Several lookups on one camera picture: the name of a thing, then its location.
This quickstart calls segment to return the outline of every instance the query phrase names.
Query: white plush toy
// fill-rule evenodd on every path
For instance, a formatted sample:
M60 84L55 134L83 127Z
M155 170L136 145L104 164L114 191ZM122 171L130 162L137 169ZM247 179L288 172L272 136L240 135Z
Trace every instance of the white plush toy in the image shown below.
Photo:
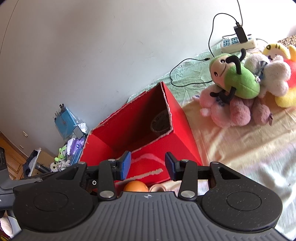
M271 61L263 54L252 54L244 66L261 80L259 98L263 98L266 92L278 97L288 92L291 69L282 56L276 55Z
M58 171L58 168L57 168L57 162L53 162L53 163L51 163L49 167L50 167L50 170L51 170L52 172L57 172L57 171Z
M57 163L57 168L59 171L63 171L65 170L68 166L70 166L70 160L66 161L66 160L62 160L60 162Z

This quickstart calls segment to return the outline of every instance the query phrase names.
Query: metal pivot screw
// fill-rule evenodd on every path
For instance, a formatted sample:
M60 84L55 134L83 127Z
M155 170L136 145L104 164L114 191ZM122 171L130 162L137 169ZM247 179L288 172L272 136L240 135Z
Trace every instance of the metal pivot screw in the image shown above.
M190 191L190 190L185 190L185 191L181 192L181 196L185 197L185 198L192 198L195 196L195 192Z
M111 198L114 196L114 192L109 191L109 190L101 191L100 196L104 197L104 198Z

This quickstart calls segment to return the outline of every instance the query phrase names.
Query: power strip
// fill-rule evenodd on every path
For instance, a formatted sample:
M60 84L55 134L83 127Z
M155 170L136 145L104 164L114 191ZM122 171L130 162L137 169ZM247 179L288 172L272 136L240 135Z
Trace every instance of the power strip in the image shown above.
M248 34L247 38L248 41L245 43L240 43L236 35L231 39L224 39L220 44L222 53L234 53L240 51L242 48L255 48L257 46L256 40L251 34Z

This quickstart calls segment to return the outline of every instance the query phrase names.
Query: blue gripper pad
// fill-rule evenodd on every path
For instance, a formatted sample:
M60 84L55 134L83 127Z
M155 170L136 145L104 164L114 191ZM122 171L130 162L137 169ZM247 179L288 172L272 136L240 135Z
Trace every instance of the blue gripper pad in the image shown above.
M128 175L128 171L131 166L131 152L126 151L123 154L123 156L124 156L124 159L121 162L121 172L120 172L121 181L125 180Z
M168 170L171 180L176 178L176 162L170 157L170 154L167 152L165 154L165 167Z

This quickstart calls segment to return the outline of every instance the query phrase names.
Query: bed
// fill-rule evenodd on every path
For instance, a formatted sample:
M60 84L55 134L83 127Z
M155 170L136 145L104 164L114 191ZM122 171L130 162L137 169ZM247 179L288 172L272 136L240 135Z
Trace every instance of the bed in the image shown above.
M215 56L221 53L219 46L217 44L212 49ZM248 55L261 51L263 48L264 46L260 45L257 49L249 51ZM196 56L198 59L206 57L211 57L208 50ZM209 81L209 62L184 62L172 72L174 84L185 85ZM209 165L211 161L220 161L275 191L283 202L283 212L276 229L288 239L294 240L296 238L295 108L279 108L274 97L267 95L266 104L274 117L272 126L256 126L251 121L247 126L221 129L210 118L201 117L199 103L192 101L192 96L200 94L212 83L178 88L170 84L169 73L167 73L141 92L153 88L160 81L167 84L183 107L203 165ZM129 101L141 92L131 96Z

